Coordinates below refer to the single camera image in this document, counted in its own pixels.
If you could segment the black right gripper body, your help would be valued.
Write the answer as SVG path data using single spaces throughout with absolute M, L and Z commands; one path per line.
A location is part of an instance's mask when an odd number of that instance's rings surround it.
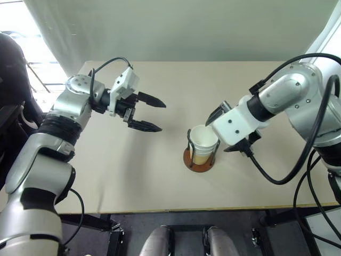
M 255 130 L 249 134 L 246 138 L 240 141 L 240 151 L 244 153 L 247 157 L 253 156 L 253 151 L 251 149 L 252 145 L 261 138 L 261 133 L 259 130 Z

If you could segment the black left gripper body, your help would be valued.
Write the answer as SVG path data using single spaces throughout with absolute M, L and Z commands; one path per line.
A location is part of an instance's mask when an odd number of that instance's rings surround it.
M 126 99 L 116 101 L 116 114 L 119 115 L 128 125 L 137 125 L 138 121 L 133 119 L 135 105 L 138 102 L 137 94 L 133 93 Z

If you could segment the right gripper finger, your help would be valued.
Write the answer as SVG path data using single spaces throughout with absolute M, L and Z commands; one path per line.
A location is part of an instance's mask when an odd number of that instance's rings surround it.
M 238 143 L 236 143 L 233 146 L 228 146 L 227 148 L 224 149 L 224 152 L 230 153 L 230 152 L 234 152 L 234 151 L 238 151 L 240 153 L 242 153 L 244 151 L 244 146 L 243 146 L 243 142 L 239 141 Z
M 207 118 L 206 122 L 205 122 L 205 126 L 208 126 L 209 124 L 211 124 L 213 121 L 215 121 L 216 119 L 218 119 L 220 116 L 224 115 L 225 113 L 227 113 L 228 111 L 231 110 L 230 105 L 226 102 L 223 101 Z

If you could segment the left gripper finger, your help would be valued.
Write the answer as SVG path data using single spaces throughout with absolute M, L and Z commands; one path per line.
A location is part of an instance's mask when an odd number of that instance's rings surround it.
M 149 106 L 157 107 L 157 108 L 166 108 L 166 105 L 158 98 L 151 96 L 149 94 L 139 92 L 137 94 L 137 98 L 139 101 L 145 102 Z
M 162 128 L 146 121 L 132 120 L 128 122 L 128 127 L 142 132 L 161 132 Z

